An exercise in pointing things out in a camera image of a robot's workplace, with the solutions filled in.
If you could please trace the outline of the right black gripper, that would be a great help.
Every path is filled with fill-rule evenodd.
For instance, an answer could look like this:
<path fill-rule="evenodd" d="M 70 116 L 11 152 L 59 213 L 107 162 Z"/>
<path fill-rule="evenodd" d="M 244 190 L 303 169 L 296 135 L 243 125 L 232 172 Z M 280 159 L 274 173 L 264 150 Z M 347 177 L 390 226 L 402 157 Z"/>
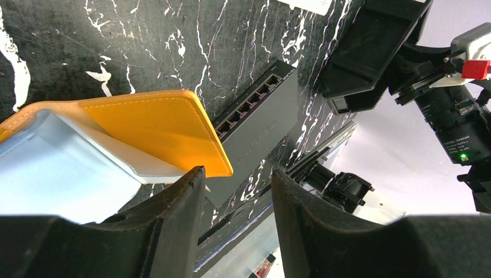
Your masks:
<path fill-rule="evenodd" d="M 415 102 L 472 191 L 475 209 L 490 212 L 490 24 L 455 37 L 449 47 L 404 43 L 390 63 L 389 92 Z"/>

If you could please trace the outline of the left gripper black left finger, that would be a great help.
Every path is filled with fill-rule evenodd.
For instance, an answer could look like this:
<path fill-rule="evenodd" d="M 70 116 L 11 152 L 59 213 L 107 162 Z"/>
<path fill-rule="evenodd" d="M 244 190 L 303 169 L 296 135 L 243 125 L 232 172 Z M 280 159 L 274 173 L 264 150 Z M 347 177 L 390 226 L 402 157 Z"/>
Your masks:
<path fill-rule="evenodd" d="M 205 168 L 99 224 L 1 218 L 2 277 L 191 277 Z"/>

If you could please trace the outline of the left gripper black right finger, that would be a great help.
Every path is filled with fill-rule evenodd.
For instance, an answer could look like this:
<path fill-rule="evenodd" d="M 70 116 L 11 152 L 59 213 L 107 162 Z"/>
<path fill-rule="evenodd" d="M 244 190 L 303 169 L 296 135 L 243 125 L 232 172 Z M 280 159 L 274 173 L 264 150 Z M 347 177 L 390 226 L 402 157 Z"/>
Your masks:
<path fill-rule="evenodd" d="M 286 277 L 489 277 L 490 217 L 404 217 L 388 225 L 348 214 L 272 176 Z"/>

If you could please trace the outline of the orange leather card holder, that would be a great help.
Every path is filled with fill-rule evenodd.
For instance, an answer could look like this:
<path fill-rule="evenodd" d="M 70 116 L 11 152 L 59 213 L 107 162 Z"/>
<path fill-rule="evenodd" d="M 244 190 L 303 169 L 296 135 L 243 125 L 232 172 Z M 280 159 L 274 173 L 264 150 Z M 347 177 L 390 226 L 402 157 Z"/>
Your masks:
<path fill-rule="evenodd" d="M 172 184 L 195 166 L 233 174 L 189 90 L 33 103 L 1 123 L 1 215 L 99 223 L 142 185 Z"/>

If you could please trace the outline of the black plastic box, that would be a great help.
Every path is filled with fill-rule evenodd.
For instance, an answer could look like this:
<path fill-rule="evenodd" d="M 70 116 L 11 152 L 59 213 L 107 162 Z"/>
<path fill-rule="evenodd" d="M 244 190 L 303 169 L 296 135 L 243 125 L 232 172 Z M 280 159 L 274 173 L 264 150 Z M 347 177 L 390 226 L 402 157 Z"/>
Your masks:
<path fill-rule="evenodd" d="M 388 87 L 389 65 L 401 46 L 416 44 L 432 1 L 365 1 L 320 74 L 336 115 L 372 110 Z"/>

